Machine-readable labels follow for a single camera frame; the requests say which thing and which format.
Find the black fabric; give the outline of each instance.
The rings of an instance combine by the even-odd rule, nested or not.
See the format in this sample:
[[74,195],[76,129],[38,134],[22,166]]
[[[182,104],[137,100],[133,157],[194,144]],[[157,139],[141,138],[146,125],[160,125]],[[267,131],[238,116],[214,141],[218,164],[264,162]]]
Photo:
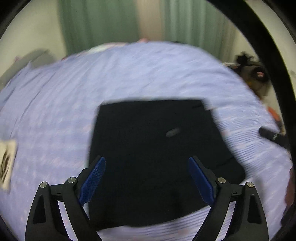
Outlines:
[[102,105],[90,162],[97,155],[106,159],[106,172],[89,203],[97,230],[163,223],[204,207],[187,169],[193,155],[217,177],[235,184],[245,178],[199,100]]

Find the light blue blanket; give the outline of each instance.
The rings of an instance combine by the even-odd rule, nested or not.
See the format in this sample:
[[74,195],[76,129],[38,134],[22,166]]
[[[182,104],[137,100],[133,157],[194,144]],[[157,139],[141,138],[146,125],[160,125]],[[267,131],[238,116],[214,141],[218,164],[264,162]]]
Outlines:
[[[272,117],[235,73],[203,50],[149,42],[71,56],[38,69],[28,65],[0,92],[0,139],[18,142],[11,191],[0,191],[0,214],[18,239],[24,240],[38,185],[64,183],[88,163],[102,102],[160,98],[202,99],[213,109],[225,142],[245,168],[246,180],[259,192],[272,238],[280,228],[291,167],[283,148],[258,135],[260,126],[276,131]],[[205,207],[165,224],[117,227],[100,234],[103,240],[191,240],[208,211]],[[75,239],[64,209],[62,214]]]

